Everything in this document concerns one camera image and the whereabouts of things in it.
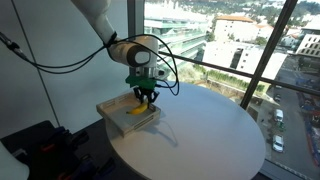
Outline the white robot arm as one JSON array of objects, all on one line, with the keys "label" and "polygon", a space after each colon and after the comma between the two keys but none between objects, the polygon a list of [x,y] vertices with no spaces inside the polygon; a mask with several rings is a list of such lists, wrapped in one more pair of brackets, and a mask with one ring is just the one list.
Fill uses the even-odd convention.
[{"label": "white robot arm", "polygon": [[153,103],[159,93],[155,91],[157,78],[164,74],[157,67],[158,42],[154,35],[136,35],[120,39],[109,23],[107,10],[111,0],[71,0],[102,40],[109,57],[136,70],[125,82],[134,88],[140,103]]}]

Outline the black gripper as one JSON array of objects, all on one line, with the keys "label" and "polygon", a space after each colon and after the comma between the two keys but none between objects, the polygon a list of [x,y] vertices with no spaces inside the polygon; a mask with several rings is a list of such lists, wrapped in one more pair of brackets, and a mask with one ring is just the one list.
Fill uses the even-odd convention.
[{"label": "black gripper", "polygon": [[140,101],[140,103],[143,103],[144,97],[147,97],[148,105],[154,103],[159,95],[159,93],[156,92],[154,89],[146,89],[142,87],[134,87],[133,91],[135,97]]}]

